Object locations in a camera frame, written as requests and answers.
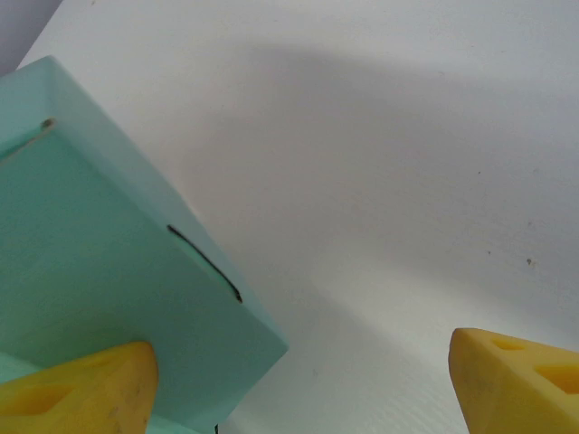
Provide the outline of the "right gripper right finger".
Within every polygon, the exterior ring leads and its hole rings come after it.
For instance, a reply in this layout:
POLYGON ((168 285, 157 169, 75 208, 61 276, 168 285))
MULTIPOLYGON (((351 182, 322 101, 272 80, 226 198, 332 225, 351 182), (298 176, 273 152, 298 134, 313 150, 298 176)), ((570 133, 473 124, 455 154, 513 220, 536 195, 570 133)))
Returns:
POLYGON ((457 328, 448 365, 469 434, 579 434, 579 353, 457 328))

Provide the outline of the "teal paper box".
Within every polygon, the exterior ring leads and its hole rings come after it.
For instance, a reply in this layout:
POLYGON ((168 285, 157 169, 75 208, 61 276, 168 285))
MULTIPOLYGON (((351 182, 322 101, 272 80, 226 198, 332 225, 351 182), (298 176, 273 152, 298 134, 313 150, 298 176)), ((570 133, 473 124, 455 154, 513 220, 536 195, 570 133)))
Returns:
POLYGON ((150 434, 222 434, 287 352, 180 194, 51 57, 0 78, 0 382, 131 341, 150 434))

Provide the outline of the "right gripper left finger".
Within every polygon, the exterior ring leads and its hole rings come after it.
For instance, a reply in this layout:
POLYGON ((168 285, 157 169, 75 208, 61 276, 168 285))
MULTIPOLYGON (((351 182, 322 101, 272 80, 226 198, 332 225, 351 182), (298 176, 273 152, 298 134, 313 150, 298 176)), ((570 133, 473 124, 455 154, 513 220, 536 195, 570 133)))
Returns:
POLYGON ((0 434, 146 434, 158 376, 139 341, 0 383, 0 434))

